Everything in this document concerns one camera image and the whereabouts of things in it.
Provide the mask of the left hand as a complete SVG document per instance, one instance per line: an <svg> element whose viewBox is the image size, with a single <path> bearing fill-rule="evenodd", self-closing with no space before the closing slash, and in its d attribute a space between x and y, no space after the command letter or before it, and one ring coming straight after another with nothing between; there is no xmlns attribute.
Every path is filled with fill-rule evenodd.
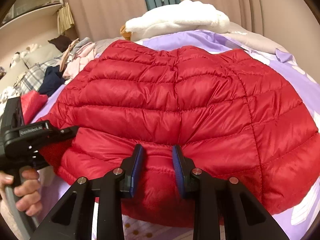
<svg viewBox="0 0 320 240"><path fill-rule="evenodd" d="M14 188L14 194L20 198L15 204L16 209L33 217L38 215L43 208L39 193L41 187L40 175L35 169L28 168L22 172L22 177L25 181Z"/></svg>

